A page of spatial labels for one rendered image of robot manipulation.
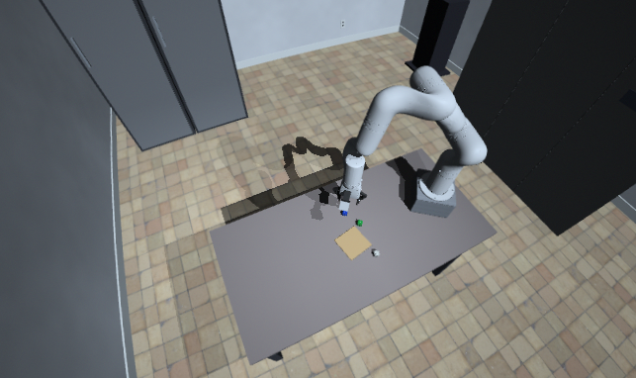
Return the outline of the beige flat mat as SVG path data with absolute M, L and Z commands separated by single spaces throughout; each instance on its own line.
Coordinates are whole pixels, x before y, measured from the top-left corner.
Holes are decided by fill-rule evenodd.
M 334 241 L 350 260 L 353 260 L 372 245 L 355 227 L 352 227 Z

